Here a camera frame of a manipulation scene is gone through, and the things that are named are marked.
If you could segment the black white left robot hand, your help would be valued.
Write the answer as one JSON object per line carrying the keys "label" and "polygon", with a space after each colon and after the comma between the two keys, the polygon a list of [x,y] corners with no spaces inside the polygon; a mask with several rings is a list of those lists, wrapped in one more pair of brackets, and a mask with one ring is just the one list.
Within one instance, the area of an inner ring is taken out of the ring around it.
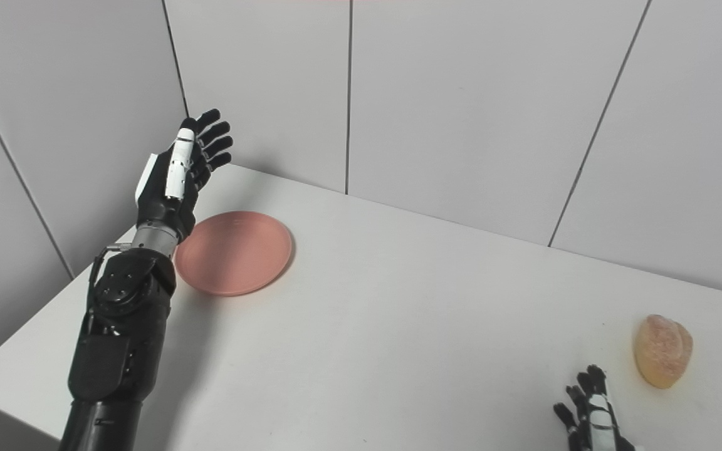
{"label": "black white left robot hand", "polygon": [[213,172],[232,160],[231,126],[217,108],[182,121],[169,149],[152,154],[137,185],[137,227],[160,226],[180,244],[197,220],[199,192]]}

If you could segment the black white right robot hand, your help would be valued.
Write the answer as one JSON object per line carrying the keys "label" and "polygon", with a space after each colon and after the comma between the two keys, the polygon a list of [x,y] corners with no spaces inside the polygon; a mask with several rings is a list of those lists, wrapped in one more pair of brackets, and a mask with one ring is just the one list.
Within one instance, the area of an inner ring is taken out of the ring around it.
{"label": "black white right robot hand", "polygon": [[564,403],[553,406],[555,415],[565,428],[568,449],[644,450],[622,434],[605,372],[598,365],[589,365],[577,374],[577,382],[565,387],[574,411]]}

